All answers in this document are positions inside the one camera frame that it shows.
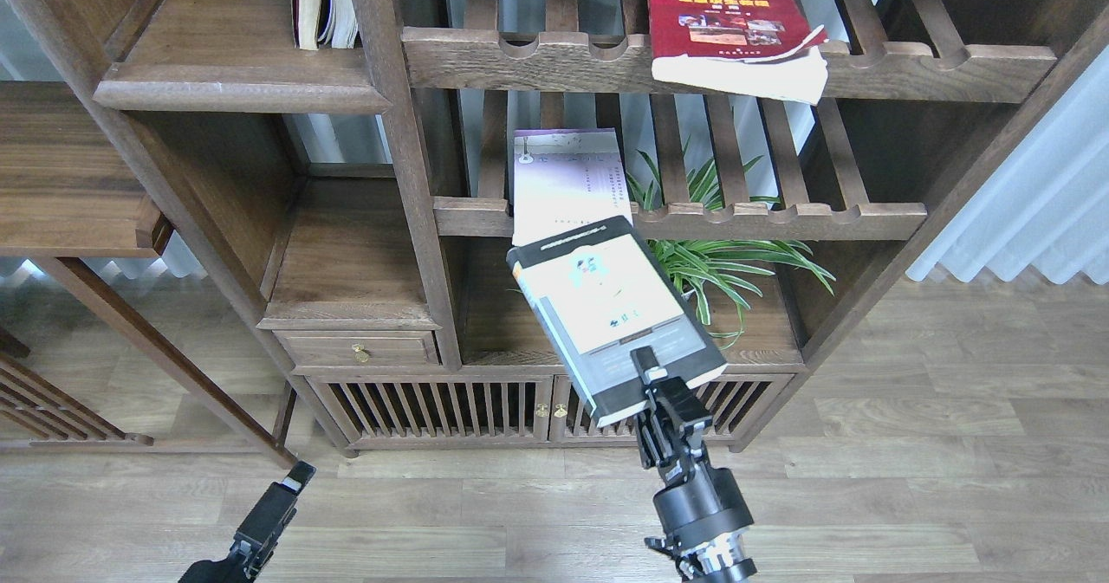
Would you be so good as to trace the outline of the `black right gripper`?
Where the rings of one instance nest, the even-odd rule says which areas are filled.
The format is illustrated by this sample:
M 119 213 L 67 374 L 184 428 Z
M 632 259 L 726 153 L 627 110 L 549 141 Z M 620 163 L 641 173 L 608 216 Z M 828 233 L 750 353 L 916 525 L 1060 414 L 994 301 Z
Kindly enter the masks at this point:
M 752 567 L 740 536 L 753 516 L 731 471 L 706 463 L 704 430 L 712 416 L 680 377 L 658 364 L 650 347 L 638 347 L 631 358 L 648 401 L 635 417 L 642 468 L 665 475 L 694 466 L 688 480 L 653 497 L 665 536 L 647 536 L 645 546 L 678 567 Z

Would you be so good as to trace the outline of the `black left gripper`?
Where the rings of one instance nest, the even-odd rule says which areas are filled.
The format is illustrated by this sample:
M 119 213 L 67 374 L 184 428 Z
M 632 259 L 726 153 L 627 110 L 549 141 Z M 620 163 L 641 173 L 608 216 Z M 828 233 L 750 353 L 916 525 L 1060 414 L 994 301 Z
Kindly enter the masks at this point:
M 235 532 L 230 556 L 191 563 L 179 583 L 253 582 L 269 562 L 282 532 L 296 513 L 302 489 L 316 473 L 315 466 L 298 461 L 279 482 L 273 482 Z

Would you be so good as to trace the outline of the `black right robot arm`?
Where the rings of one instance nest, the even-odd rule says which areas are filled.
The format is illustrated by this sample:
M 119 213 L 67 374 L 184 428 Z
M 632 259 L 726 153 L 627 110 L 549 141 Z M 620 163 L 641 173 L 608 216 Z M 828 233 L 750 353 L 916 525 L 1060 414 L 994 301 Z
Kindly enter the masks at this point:
M 731 471 L 710 466 L 709 411 L 650 347 L 631 358 L 647 395 L 635 417 L 641 462 L 665 484 L 653 497 L 665 535 L 647 536 L 647 548 L 673 560 L 684 582 L 745 582 L 757 571 L 741 543 L 753 516 Z

